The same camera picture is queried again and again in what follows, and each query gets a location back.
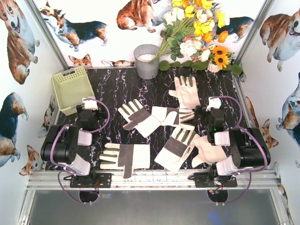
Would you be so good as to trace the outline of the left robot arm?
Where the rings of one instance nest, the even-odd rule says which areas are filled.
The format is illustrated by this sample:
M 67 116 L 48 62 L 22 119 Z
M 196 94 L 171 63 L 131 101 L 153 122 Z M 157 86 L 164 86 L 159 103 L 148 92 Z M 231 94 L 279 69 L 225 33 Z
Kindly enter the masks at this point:
M 76 106 L 77 125 L 52 125 L 41 148 L 43 161 L 60 166 L 69 174 L 73 182 L 79 186 L 93 186 L 96 172 L 93 166 L 84 160 L 78 151 L 79 146 L 90 146 L 93 135 L 104 127 L 98 127 L 100 120 L 109 120 L 109 110 L 106 105 L 97 109 L 89 109 L 83 104 Z

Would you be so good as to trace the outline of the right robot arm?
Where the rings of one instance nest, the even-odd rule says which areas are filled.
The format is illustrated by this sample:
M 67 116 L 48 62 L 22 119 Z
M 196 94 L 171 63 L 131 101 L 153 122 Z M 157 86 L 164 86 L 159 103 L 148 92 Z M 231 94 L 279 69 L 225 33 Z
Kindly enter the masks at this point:
M 270 152 L 257 127 L 225 130 L 225 113 L 217 108 L 197 106 L 195 114 L 207 125 L 207 135 L 195 139 L 198 155 L 192 166 L 210 165 L 208 172 L 195 173 L 198 187 L 230 186 L 237 175 L 264 170 L 270 163 Z

